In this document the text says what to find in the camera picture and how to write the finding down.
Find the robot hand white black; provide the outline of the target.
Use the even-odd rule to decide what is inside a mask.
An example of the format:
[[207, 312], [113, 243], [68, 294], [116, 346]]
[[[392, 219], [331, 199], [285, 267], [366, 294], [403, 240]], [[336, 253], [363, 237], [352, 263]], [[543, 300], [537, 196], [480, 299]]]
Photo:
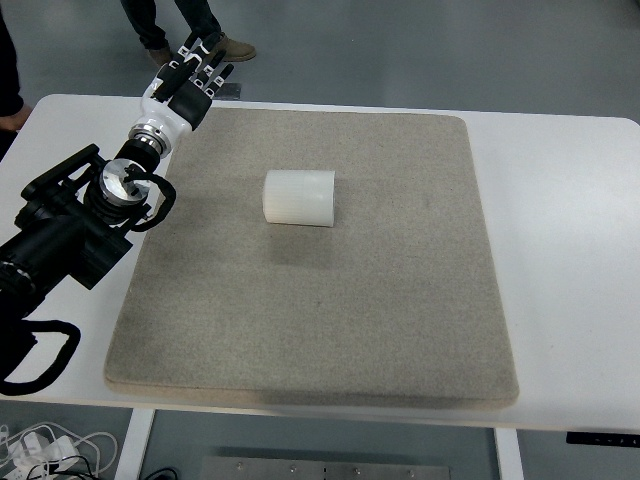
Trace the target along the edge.
[[201, 124], [233, 71], [231, 64], [219, 67], [225, 55], [226, 50], [211, 38], [190, 35], [145, 90], [141, 117], [129, 137], [154, 148], [162, 157], [168, 155], [181, 138]]

